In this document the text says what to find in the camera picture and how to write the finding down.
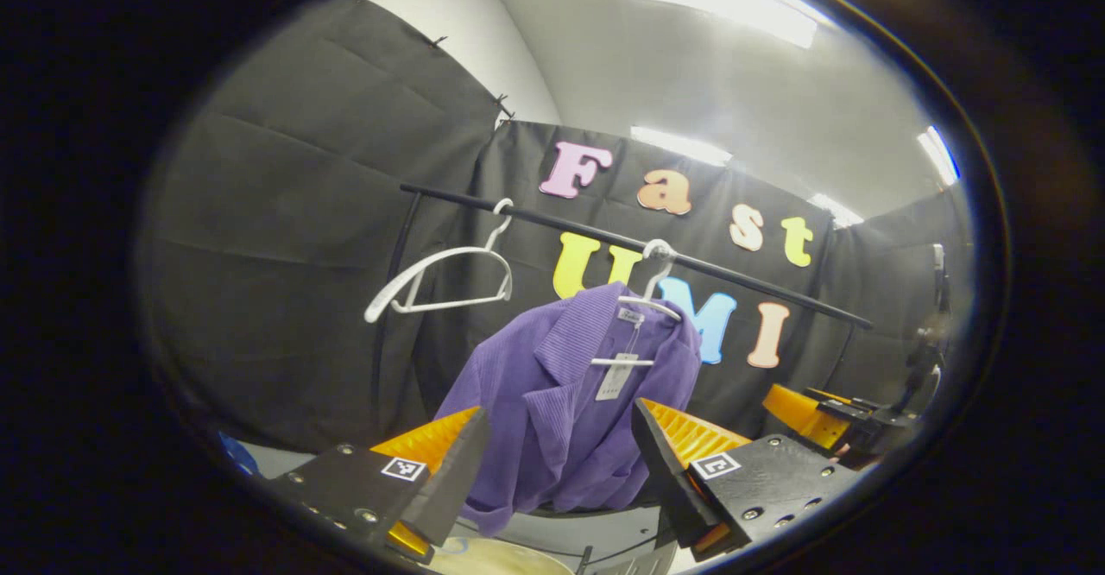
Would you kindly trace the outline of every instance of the ceiling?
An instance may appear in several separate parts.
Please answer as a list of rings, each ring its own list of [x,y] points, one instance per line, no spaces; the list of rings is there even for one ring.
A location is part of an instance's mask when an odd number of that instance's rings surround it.
[[[735,169],[863,218],[938,191],[907,80],[840,28],[806,50],[655,1],[502,2],[566,126],[701,139]]]

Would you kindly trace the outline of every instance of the blue letter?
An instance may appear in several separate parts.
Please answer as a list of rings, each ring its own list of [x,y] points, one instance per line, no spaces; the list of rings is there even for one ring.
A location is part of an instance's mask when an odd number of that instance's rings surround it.
[[[661,299],[678,305],[686,314],[694,314],[691,320],[702,335],[702,346],[698,348],[702,363],[720,364],[725,325],[729,323],[729,314],[737,309],[737,300],[728,294],[715,292],[702,306],[702,311],[695,312],[694,301],[691,300],[691,285],[683,280],[664,278],[660,280],[660,290],[664,293]]]

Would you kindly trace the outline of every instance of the white hanger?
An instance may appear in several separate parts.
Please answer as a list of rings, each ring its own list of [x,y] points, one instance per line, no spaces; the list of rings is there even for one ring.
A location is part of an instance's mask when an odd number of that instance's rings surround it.
[[[497,215],[503,210],[504,206],[514,206],[511,198],[502,198],[502,200],[495,205],[494,213]],[[409,269],[402,273],[396,275],[393,280],[387,283],[380,292],[376,294],[372,302],[368,304],[368,310],[365,310],[365,321],[369,323],[375,323],[379,318],[380,314],[391,304],[391,307],[396,312],[402,314],[409,314],[411,312],[429,312],[431,310],[446,310],[449,307],[463,307],[465,305],[478,305],[481,303],[491,303],[493,301],[509,301],[511,291],[514,288],[514,278],[511,273],[511,265],[507,264],[506,260],[493,251],[495,240],[498,239],[499,234],[506,230],[506,227],[511,224],[513,217],[507,217],[503,223],[492,230],[491,236],[487,237],[487,244],[484,247],[457,247],[453,249],[446,249],[440,253],[434,253],[433,255],[427,257],[414,264],[411,264]],[[422,285],[422,274],[425,270],[433,263],[446,258],[452,258],[454,255],[461,255],[465,253],[481,253],[490,255],[492,259],[497,261],[505,269],[506,274],[503,278],[503,283],[498,286],[498,292],[493,296],[485,296],[482,299],[465,299],[462,301],[445,301],[443,303],[428,303],[425,305],[414,305],[414,296],[418,295],[418,289]],[[411,284],[410,290],[407,293],[407,303],[400,304],[394,301],[394,296],[399,294],[399,291],[403,289],[408,283]]]
[[[645,243],[644,251],[641,252],[641,255],[643,255],[645,260],[652,258],[653,255],[662,258],[664,260],[664,265],[660,269],[659,273],[649,280],[649,284],[644,288],[644,296],[641,299],[635,296],[619,296],[618,302],[644,305],[645,307],[651,307],[657,312],[667,314],[672,318],[675,318],[675,322],[682,321],[683,316],[680,316],[678,312],[667,307],[666,305],[661,305],[660,303],[652,301],[652,292],[655,291],[656,284],[660,283],[660,280],[666,278],[667,274],[672,272],[672,265],[675,264],[675,257],[677,253],[674,249],[672,249],[672,245],[667,244],[667,241],[664,241],[663,239],[653,239]],[[651,359],[591,359],[592,366],[651,366],[652,363],[653,362]]]

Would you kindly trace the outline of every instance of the purple cardigan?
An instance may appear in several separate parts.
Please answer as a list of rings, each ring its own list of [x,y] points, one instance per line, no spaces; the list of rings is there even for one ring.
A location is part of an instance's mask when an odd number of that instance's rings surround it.
[[[686,409],[702,359],[701,337],[677,306],[676,322],[618,302],[634,295],[617,282],[529,310],[472,353],[434,419],[476,405],[488,411],[491,440],[461,514],[486,536],[515,511],[552,501],[557,511],[624,508],[649,472],[630,429],[631,402],[644,397]],[[654,359],[632,369],[617,399],[596,400],[609,366],[596,357],[624,352],[644,316],[633,353]]]

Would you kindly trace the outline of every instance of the white wall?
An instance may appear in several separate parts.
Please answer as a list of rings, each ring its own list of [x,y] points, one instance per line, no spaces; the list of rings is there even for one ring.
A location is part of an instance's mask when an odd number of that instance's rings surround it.
[[[515,119],[560,124],[537,63],[499,0],[371,0],[436,40]]]

